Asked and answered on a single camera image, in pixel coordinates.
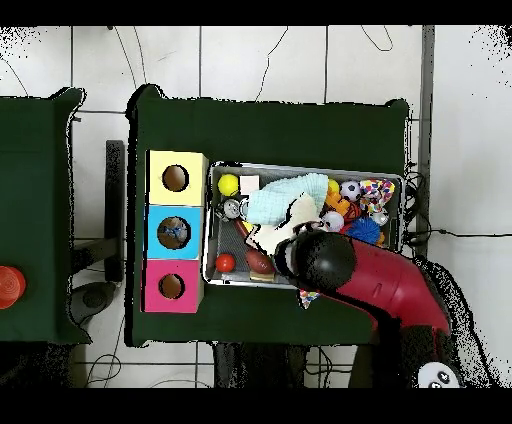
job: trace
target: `pink box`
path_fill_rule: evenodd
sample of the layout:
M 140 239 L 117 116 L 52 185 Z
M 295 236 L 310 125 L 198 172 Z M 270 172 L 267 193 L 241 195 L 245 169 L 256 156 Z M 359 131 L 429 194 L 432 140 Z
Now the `pink box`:
M 195 313 L 203 298 L 203 280 L 199 260 L 148 259 L 144 292 L 144 312 Z M 159 289 L 160 280 L 177 274 L 184 283 L 183 294 L 177 299 L 165 297 Z

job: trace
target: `orange toy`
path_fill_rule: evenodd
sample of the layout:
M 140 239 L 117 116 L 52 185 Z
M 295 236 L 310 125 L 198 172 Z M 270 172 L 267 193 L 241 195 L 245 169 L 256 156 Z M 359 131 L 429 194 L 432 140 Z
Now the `orange toy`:
M 348 200 L 342 199 L 341 194 L 338 192 L 332 192 L 330 190 L 327 191 L 327 197 L 325 198 L 325 203 L 331 209 L 334 209 L 341 216 L 345 215 L 350 207 L 350 202 Z

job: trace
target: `yellow box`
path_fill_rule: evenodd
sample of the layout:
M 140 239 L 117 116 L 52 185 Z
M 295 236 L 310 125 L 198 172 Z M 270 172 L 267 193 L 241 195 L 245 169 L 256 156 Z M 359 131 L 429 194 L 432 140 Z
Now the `yellow box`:
M 146 158 L 148 157 L 149 184 L 146 180 L 146 190 L 149 187 L 150 204 L 204 206 L 208 159 L 202 153 L 150 150 Z M 164 181 L 169 181 L 169 175 L 173 173 L 185 175 L 186 185 L 183 188 L 179 188 L 179 183 L 177 183 L 178 186 L 167 185 L 170 188 L 166 187 Z M 172 191 L 176 187 L 179 188 L 178 191 Z

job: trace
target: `red ball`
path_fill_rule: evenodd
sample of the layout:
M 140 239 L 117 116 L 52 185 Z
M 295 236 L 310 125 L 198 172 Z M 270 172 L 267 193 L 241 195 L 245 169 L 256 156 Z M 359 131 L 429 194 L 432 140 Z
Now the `red ball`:
M 229 253 L 222 253 L 217 256 L 215 267 L 220 272 L 231 272 L 235 269 L 235 258 Z

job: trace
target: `red cup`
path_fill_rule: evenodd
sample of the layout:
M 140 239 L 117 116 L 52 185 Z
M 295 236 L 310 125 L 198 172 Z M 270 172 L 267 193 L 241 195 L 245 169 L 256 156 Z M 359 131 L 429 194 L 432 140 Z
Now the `red cup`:
M 11 266 L 0 266 L 0 309 L 12 306 L 25 291 L 25 277 Z

